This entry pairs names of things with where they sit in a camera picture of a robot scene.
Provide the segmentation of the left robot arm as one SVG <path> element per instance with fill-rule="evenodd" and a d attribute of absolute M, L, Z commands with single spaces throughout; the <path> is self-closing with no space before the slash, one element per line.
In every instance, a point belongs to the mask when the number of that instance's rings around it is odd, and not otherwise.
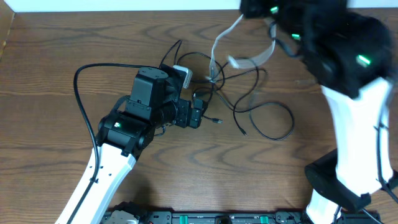
<path fill-rule="evenodd" d="M 173 124 L 198 128 L 208 105 L 184 100 L 192 71 L 179 65 L 136 66 L 130 95 L 121 97 L 94 133 L 80 99 L 74 92 L 88 127 L 93 149 L 88 165 L 57 223 L 99 223 L 121 182 L 142 151 L 153 141 L 155 130 Z"/>

